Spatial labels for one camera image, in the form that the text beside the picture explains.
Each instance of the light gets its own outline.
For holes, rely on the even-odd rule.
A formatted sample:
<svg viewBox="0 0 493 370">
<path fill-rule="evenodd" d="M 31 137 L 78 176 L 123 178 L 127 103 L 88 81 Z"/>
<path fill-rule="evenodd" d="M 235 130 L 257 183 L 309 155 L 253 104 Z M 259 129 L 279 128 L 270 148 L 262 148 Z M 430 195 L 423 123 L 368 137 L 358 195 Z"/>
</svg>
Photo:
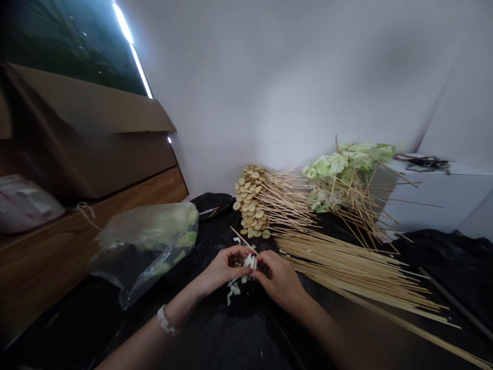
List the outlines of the light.
<svg viewBox="0 0 493 370">
<path fill-rule="evenodd" d="M 125 35 L 125 38 L 130 43 L 130 49 L 132 49 L 132 54 L 134 55 L 135 64 L 137 64 L 137 69 L 140 73 L 140 78 L 142 79 L 142 83 L 144 84 L 145 91 L 147 92 L 147 96 L 151 99 L 153 98 L 153 94 L 150 92 L 149 85 L 147 84 L 147 80 L 145 79 L 144 71 L 142 70 L 142 66 L 140 65 L 139 57 L 137 56 L 137 52 L 134 49 L 134 40 L 132 39 L 132 34 L 130 33 L 130 29 L 128 28 L 127 22 L 125 21 L 125 17 L 123 16 L 123 12 L 120 7 L 113 2 L 113 9 L 117 15 L 118 22 L 120 23 L 120 27 L 122 28 L 122 32 Z"/>
<path fill-rule="evenodd" d="M 113 9 L 117 14 L 118 23 L 120 23 L 120 27 L 122 28 L 125 38 L 132 45 L 134 43 L 134 40 L 132 39 L 132 34 L 130 33 L 130 29 L 128 28 L 127 22 L 125 21 L 125 17 L 123 16 L 122 10 L 115 3 L 113 3 Z"/>
<path fill-rule="evenodd" d="M 144 76 L 144 71 L 142 70 L 142 66 L 140 65 L 140 62 L 139 62 L 139 57 L 137 56 L 137 53 L 136 53 L 134 46 L 132 44 L 130 44 L 130 49 L 132 49 L 132 54 L 134 55 L 135 64 L 137 64 L 137 69 L 139 70 L 140 78 L 142 79 L 142 82 L 144 83 L 145 90 L 147 91 L 147 96 L 152 99 L 153 94 L 151 94 L 151 92 L 150 92 L 149 85 L 147 84 L 147 80 L 145 79 L 145 76 Z"/>
</svg>

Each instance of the bundle of skewers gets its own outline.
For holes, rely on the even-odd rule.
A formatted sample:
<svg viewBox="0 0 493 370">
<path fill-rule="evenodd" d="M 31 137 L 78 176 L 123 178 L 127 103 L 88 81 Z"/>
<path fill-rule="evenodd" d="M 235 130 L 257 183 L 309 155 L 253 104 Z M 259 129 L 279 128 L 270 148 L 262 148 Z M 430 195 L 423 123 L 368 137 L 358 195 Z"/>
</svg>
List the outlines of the bundle of skewers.
<svg viewBox="0 0 493 370">
<path fill-rule="evenodd" d="M 378 244 L 387 242 L 393 246 L 385 232 L 375 225 L 379 216 L 378 210 L 392 218 L 370 195 L 369 184 L 374 172 L 369 177 L 368 174 L 363 175 L 365 181 L 362 181 L 361 174 L 356 172 L 353 172 L 354 177 L 349 182 L 339 181 L 335 177 L 332 184 L 332 189 L 337 191 L 339 199 L 342 199 L 341 195 L 344 194 L 344 206 L 339 204 L 335 207 L 334 203 L 330 202 L 327 204 L 330 204 L 328 211 L 344 220 L 362 247 L 316 231 L 319 230 L 319 226 L 313 212 L 314 201 L 310 198 L 313 186 L 308 179 L 295 175 L 296 169 L 268 171 L 262 168 L 262 188 L 255 191 L 250 200 L 256 200 L 256 211 L 261 210 L 266 216 L 266 222 L 262 224 L 265 227 L 263 233 L 268 228 L 269 235 L 275 237 L 281 254 L 290 261 L 296 271 L 311 280 L 480 368 L 491 369 L 491 364 L 484 360 L 366 300 L 378 301 L 460 329 L 442 316 L 442 312 L 448 308 L 433 301 L 430 298 L 431 292 L 420 285 L 420 279 L 425 277 L 408 271 L 406 264 L 390 255 L 399 253 L 395 248 L 394 252 L 380 253 L 382 251 L 377 247 Z M 242 225 L 245 227 L 245 218 L 250 216 L 247 213 L 242 213 L 242 216 L 242 221 L 245 221 Z"/>
</svg>

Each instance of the cardboard box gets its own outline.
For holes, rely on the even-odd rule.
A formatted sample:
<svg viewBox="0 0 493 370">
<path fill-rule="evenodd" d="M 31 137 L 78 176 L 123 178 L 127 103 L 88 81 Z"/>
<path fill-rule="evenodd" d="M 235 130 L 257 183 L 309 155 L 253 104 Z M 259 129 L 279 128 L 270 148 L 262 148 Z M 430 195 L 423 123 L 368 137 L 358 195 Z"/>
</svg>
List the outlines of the cardboard box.
<svg viewBox="0 0 493 370">
<path fill-rule="evenodd" d="M 450 175 L 442 171 L 415 172 L 406 169 L 408 163 L 392 159 L 385 163 L 416 184 L 403 184 L 405 180 L 380 166 L 372 181 L 370 194 L 381 197 L 381 206 L 399 225 L 380 214 L 378 225 L 401 232 L 436 229 L 453 232 L 461 222 L 493 190 L 493 174 L 461 164 L 451 163 Z M 389 186 L 389 183 L 400 183 Z"/>
<path fill-rule="evenodd" d="M 156 99 L 13 64 L 1 121 L 4 172 L 59 197 L 101 198 L 176 166 Z"/>
</svg>

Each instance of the hand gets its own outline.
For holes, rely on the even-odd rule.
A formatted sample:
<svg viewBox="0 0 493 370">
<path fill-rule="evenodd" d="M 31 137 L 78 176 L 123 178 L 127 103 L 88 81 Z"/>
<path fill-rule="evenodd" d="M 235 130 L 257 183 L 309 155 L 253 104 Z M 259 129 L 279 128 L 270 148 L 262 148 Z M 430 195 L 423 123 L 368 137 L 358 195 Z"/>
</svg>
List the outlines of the hand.
<svg viewBox="0 0 493 370">
<path fill-rule="evenodd" d="M 269 267 L 270 278 L 259 270 L 253 271 L 251 276 L 262 284 L 267 294 L 287 313 L 293 316 L 301 314 L 302 304 L 310 300 L 310 296 L 289 261 L 271 250 L 261 252 L 257 261 Z"/>
<path fill-rule="evenodd" d="M 250 267 L 235 266 L 235 262 L 243 264 L 250 253 L 254 252 L 240 245 L 221 249 L 211 264 L 193 281 L 198 294 L 204 297 L 229 280 L 250 275 L 252 272 Z"/>
</svg>

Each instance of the plastic bag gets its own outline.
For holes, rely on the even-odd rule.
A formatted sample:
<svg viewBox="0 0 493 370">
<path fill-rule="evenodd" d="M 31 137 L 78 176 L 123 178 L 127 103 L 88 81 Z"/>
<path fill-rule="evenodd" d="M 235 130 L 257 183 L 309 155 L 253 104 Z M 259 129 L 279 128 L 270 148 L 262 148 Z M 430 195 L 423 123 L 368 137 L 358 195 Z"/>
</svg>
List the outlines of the plastic bag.
<svg viewBox="0 0 493 370">
<path fill-rule="evenodd" d="M 195 246 L 199 212 L 193 203 L 136 207 L 106 225 L 89 273 L 120 288 L 125 310 Z"/>
</svg>

